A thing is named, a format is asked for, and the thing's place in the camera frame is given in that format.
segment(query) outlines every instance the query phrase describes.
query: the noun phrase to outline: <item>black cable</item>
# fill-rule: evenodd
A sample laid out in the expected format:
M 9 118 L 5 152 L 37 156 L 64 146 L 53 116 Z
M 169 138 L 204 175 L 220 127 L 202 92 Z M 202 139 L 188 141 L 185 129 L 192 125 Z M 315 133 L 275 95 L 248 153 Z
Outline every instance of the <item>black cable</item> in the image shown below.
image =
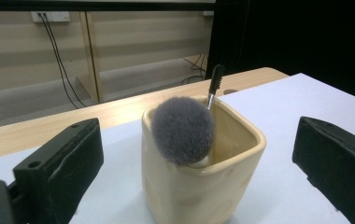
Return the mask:
M 50 30 L 50 33 L 51 33 L 51 36 L 52 36 L 52 40 L 53 40 L 53 42 L 54 42 L 54 44 L 55 44 L 55 48 L 56 48 L 56 52 L 57 52 L 57 58 L 58 58 L 59 63 L 61 64 L 61 66 L 62 66 L 62 68 L 63 68 L 63 70 L 64 70 L 64 76 L 66 77 L 67 83 L 69 83 L 69 86 L 70 86 L 70 88 L 72 89 L 73 93 L 75 94 L 76 99 L 78 99 L 78 101 L 79 101 L 84 107 L 87 107 L 85 104 L 83 104 L 83 103 L 80 101 L 80 99 L 78 98 L 78 96 L 77 96 L 77 94 L 76 94 L 76 92 L 75 92 L 75 89 L 73 88 L 72 84 L 70 83 L 69 77 L 67 76 L 66 70 L 64 69 L 64 64 L 63 64 L 63 62 L 62 62 L 61 55 L 59 54 L 58 45 L 56 44 L 56 40 L 55 40 L 55 37 L 54 37 L 53 32 L 52 32 L 52 30 L 51 30 L 50 23 L 49 23 L 49 21 L 47 20 L 47 17 L 46 17 L 46 22 L 47 22 L 47 25 L 48 25 L 48 27 L 49 27 L 49 30 Z
M 47 24 L 43 18 L 43 15 L 41 15 L 40 13 L 37 13 L 37 15 L 41 18 L 41 20 L 43 21 L 43 24 L 44 26 L 46 27 L 46 30 L 47 30 L 47 34 L 49 35 L 49 38 L 50 38 L 50 41 L 51 41 L 51 44 L 52 44 L 52 48 L 54 50 L 54 54 L 55 54 L 55 57 L 56 57 L 56 60 L 57 60 L 57 63 L 58 63 L 58 67 L 59 67 L 59 72 L 61 74 L 61 79 L 62 79 L 62 83 L 64 84 L 64 75 L 62 73 L 62 68 L 61 68 L 61 65 L 59 64 L 59 60 L 58 60 L 58 56 L 57 56 L 57 53 L 56 53 L 56 49 L 55 49 L 55 46 L 54 46 L 54 43 L 52 42 L 52 38 L 51 38 L 51 35 L 50 35 L 50 31 L 47 27 Z M 78 109 L 78 107 L 75 105 L 75 103 L 73 103 L 72 99 L 70 98 L 68 92 L 67 92 L 67 89 L 66 89 L 66 86 L 64 85 L 64 92 L 66 93 L 66 96 L 67 98 L 69 99 L 70 103 L 76 108 Z
M 60 73 L 61 73 L 61 78 L 62 78 L 63 84 L 64 84 L 64 76 L 65 76 L 65 77 L 66 77 L 66 80 L 67 80 L 67 83 L 69 84 L 69 86 L 70 86 L 72 92 L 73 92 L 74 95 L 76 96 L 76 99 L 77 99 L 84 107 L 86 107 L 86 105 L 83 104 L 83 103 L 79 100 L 79 98 L 78 98 L 78 96 L 77 96 L 77 94 L 76 94 L 76 92 L 75 92 L 75 90 L 74 90 L 72 84 L 70 83 L 69 77 L 67 76 L 66 70 L 65 70 L 65 68 L 64 68 L 64 64 L 63 64 L 62 59 L 61 59 L 61 55 L 60 55 L 60 53 L 59 53 L 58 45 L 57 45 L 57 43 L 56 43 L 55 37 L 54 37 L 53 32 L 52 32 L 52 30 L 51 30 L 49 20 L 47 19 L 47 15 L 46 15 L 45 13 L 44 13 L 43 15 L 40 14 L 40 13 L 38 13 L 38 15 L 40 16 L 41 20 L 43 21 L 43 24 L 44 24 L 44 26 L 46 27 L 46 30 L 47 30 L 47 34 L 49 35 L 49 38 L 50 38 L 50 41 L 51 41 L 51 44 L 52 44 L 52 48 L 53 48 L 53 50 L 54 50 L 54 54 L 55 54 L 55 57 L 56 57 L 56 60 L 57 60 L 57 63 L 58 63 L 59 71 L 60 71 Z M 66 93 L 66 96 L 67 96 L 67 98 L 69 99 L 70 103 L 71 103 L 75 108 L 78 109 L 78 106 L 76 106 L 76 105 L 73 103 L 72 99 L 70 98 L 69 93 L 68 93 L 68 91 L 67 91 L 67 89 L 66 89 L 66 85 L 65 85 L 65 84 L 64 84 L 64 92 Z
M 243 34 L 242 34 L 242 41 L 241 41 L 241 50 L 239 51 L 239 57 L 238 60 L 241 60 L 242 57 L 242 51 L 244 48 L 244 42 L 245 42 L 245 32 L 247 31 L 247 24 L 248 24 L 248 16 L 249 16 L 249 9 L 250 9 L 250 0 L 248 0 L 248 9 L 247 9 L 247 15 L 245 16 L 244 19 L 244 30 L 243 30 Z
M 192 64 L 191 70 L 199 70 L 199 71 L 200 71 L 200 76 L 186 77 L 186 78 L 184 78 L 183 80 L 180 81 L 180 85 L 183 85 L 184 81 L 186 81 L 186 80 L 187 80 L 187 83 L 186 83 L 186 84 L 189 84 L 189 83 L 190 83 L 190 80 L 191 80 L 192 78 L 194 78 L 194 77 L 199 77 L 199 78 L 201 78 L 202 80 L 205 79 L 205 77 L 204 77 L 203 74 L 202 74 L 202 72 L 205 72 L 205 70 L 202 68 L 202 66 L 203 66 L 203 64 L 204 64 L 204 60 L 205 60 L 205 56 L 206 56 L 206 55 L 207 55 L 207 54 L 204 54 L 204 55 L 201 54 L 201 55 L 197 58 L 197 60 L 195 61 L 195 63 L 192 63 L 192 62 L 190 62 L 189 60 L 184 59 L 184 60 L 186 60 L 188 63 L 191 63 L 191 64 Z M 202 61 L 201 61 L 201 66 L 198 66 L 197 63 L 198 63 L 198 61 L 200 61 L 201 57 L 203 58 Z

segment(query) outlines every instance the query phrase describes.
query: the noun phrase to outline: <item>wooden desk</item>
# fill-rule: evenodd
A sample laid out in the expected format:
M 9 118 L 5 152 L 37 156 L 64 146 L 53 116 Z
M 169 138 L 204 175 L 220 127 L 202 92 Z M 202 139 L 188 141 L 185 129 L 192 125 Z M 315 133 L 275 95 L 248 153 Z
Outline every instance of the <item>wooden desk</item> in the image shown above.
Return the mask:
M 284 77 L 287 75 L 271 68 L 230 75 L 223 78 L 217 96 L 223 95 L 228 90 L 242 91 Z M 147 108 L 172 96 L 207 95 L 209 82 L 210 80 L 206 80 L 2 126 L 0 127 L 0 156 L 41 146 L 67 126 L 84 119 L 99 118 L 102 129 L 140 119 Z

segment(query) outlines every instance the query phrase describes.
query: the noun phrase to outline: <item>beige ceramic cup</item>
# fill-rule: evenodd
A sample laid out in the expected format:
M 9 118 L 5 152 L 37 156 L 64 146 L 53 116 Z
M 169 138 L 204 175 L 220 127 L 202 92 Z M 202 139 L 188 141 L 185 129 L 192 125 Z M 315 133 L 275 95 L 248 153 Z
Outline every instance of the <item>beige ceramic cup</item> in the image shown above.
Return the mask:
M 206 97 L 193 97 L 205 103 Z M 142 118 L 142 185 L 159 224 L 225 222 L 241 200 L 265 148 L 264 135 L 224 102 L 211 114 L 215 139 L 203 168 L 178 166 L 159 153 L 151 135 L 155 107 Z

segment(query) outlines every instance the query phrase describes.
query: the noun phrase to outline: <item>makeup brush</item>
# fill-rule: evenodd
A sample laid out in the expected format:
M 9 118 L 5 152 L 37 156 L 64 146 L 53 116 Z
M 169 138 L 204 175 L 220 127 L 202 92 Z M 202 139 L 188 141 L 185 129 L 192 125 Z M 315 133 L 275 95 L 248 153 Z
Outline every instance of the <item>makeup brush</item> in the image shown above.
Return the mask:
M 177 165 L 202 161 L 209 153 L 214 122 L 209 110 L 188 97 L 174 97 L 154 111 L 151 132 L 160 153 Z

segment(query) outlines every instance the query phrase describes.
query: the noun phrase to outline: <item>power outlet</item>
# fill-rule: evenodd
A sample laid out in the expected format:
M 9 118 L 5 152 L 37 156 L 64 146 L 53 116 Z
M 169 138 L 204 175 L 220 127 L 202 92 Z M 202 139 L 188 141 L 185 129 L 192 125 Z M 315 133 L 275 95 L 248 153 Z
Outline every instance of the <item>power outlet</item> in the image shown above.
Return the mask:
M 70 21 L 70 15 L 67 11 L 51 12 L 53 21 Z
M 49 22 L 70 21 L 70 15 L 68 11 L 32 11 L 31 13 L 34 22 L 43 22 L 38 13 L 41 13 L 43 17 L 46 15 L 47 21 Z
M 43 22 L 43 20 L 41 20 L 41 17 L 38 15 L 38 13 L 41 13 L 44 17 L 44 14 L 47 17 L 48 21 L 52 21 L 52 15 L 51 12 L 49 11 L 33 11 L 32 13 L 32 18 L 34 22 Z

